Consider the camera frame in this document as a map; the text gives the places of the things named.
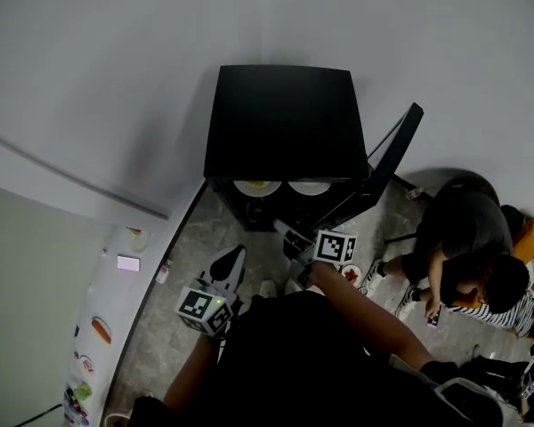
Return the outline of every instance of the sneaker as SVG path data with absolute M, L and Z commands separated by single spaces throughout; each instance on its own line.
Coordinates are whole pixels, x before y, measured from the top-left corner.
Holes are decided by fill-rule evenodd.
M 395 310 L 395 317 L 399 321 L 405 321 L 408 318 L 409 313 L 416 308 L 417 302 L 411 298 L 411 295 L 416 289 L 415 285 L 409 285 L 408 289 L 406 289 L 406 293 L 403 295 L 400 305 L 398 305 L 398 308 Z
M 299 291 L 303 291 L 303 290 L 292 278 L 287 280 L 287 284 L 285 285 L 285 295 L 298 293 Z
M 384 279 L 384 276 L 377 273 L 378 266 L 383 262 L 384 261 L 382 260 L 375 260 L 368 272 L 368 275 L 362 281 L 360 290 L 367 297 L 371 297 L 374 295 L 377 288 L 380 286 L 380 283 L 382 283 L 382 280 Z
M 277 297 L 277 286 L 273 280 L 264 280 L 259 286 L 259 295 L 266 299 Z

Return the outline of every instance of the black lid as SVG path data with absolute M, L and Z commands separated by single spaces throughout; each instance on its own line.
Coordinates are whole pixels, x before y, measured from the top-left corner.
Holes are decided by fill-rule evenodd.
M 221 67 L 204 175 L 258 181 L 368 178 L 350 72 Z

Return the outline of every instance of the gray floor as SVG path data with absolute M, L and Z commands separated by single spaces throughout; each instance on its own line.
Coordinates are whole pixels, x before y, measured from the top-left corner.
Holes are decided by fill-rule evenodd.
M 365 273 L 380 256 L 388 259 L 411 251 L 413 241 L 381 244 L 385 238 L 413 232 L 423 213 L 423 204 L 408 201 L 405 191 L 388 187 L 376 207 L 345 223 L 338 230 L 359 236 L 354 263 Z M 288 260 L 282 253 L 277 234 L 247 233 L 215 193 L 208 189 L 188 220 L 172 256 L 171 274 L 164 285 L 156 284 L 131 343 L 108 401 L 109 412 L 127 412 L 134 399 L 152 392 L 162 398 L 182 363 L 189 355 L 198 333 L 188 329 L 174 314 L 182 286 L 196 277 L 204 262 L 226 246 L 243 244 L 247 248 L 246 276 L 241 287 L 242 300 L 248 306 L 261 281 L 272 278 L 282 289 L 287 280 Z M 397 307 L 407 282 L 389 280 L 381 284 L 373 300 L 389 311 Z M 425 325 L 424 307 L 418 306 L 406 324 L 438 360 L 461 364 L 469 359 L 471 349 L 481 345 L 486 357 L 516 361 L 529 356 L 530 341 L 487 326 L 474 318 L 443 311 L 437 329 Z M 507 414 L 507 425 L 516 425 Z

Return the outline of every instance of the white cable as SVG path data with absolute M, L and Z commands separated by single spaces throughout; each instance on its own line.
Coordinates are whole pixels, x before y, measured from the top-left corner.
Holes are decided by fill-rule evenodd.
M 131 420 L 131 416 L 129 415 L 125 415 L 124 413 L 111 413 L 110 415 L 108 415 L 107 417 L 105 417 L 105 423 L 103 424 L 105 427 L 107 427 L 107 420 L 110 418 L 110 417 L 114 417 L 114 416 L 120 416 L 120 417 L 124 417 L 125 419 L 128 419 L 129 421 Z

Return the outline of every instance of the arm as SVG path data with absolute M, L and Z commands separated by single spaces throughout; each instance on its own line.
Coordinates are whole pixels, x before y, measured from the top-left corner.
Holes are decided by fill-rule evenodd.
M 434 360 L 401 321 L 361 294 L 331 265 L 315 262 L 311 281 L 372 350 L 395 354 L 415 370 Z
M 190 357 L 166 392 L 163 401 L 167 407 L 178 415 L 190 409 L 191 402 L 217 364 L 219 350 L 219 340 L 204 334 L 198 338 Z
M 447 256 L 443 253 L 441 244 L 438 244 L 429 253 L 429 287 L 431 287 L 432 298 L 425 306 L 425 316 L 432 318 L 437 313 L 441 305 L 441 276 L 443 275 L 443 263 L 447 261 Z

